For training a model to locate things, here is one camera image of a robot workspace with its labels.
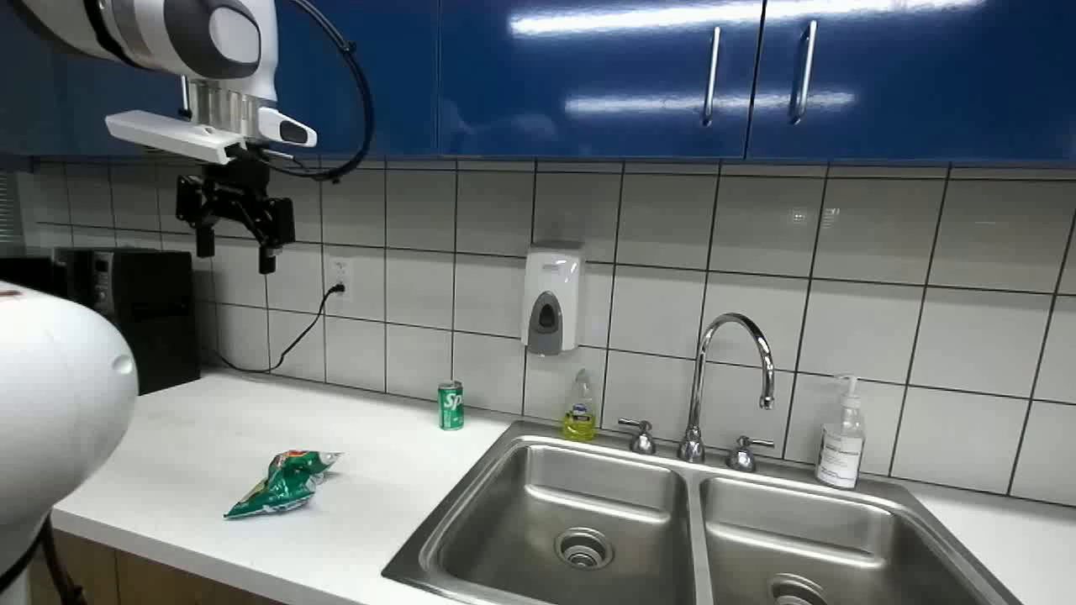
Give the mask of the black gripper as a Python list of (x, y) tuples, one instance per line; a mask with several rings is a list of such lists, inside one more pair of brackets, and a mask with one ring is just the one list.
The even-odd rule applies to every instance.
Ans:
[(297, 238), (289, 197), (269, 194), (269, 168), (260, 159), (231, 166), (204, 166), (197, 174), (181, 174), (176, 216), (196, 229), (196, 256), (216, 256), (216, 222), (229, 220), (260, 238), (260, 277), (276, 271), (276, 247)]

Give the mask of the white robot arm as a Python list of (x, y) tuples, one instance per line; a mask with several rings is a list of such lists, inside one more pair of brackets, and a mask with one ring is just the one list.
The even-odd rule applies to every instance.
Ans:
[(312, 147), (320, 133), (280, 111), (276, 0), (12, 0), (12, 10), (64, 49), (176, 74), (181, 111), (114, 111), (111, 138), (197, 161), (176, 182), (176, 216), (196, 251), (216, 251), (216, 226), (240, 222), (260, 250), (260, 271), (297, 238), (289, 197), (269, 194), (269, 147)]

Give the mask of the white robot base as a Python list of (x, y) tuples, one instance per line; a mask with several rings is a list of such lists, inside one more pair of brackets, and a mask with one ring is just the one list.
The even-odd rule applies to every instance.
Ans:
[(26, 568), (55, 503), (117, 450), (135, 400), (135, 353), (104, 317), (0, 282), (2, 605), (26, 605)]

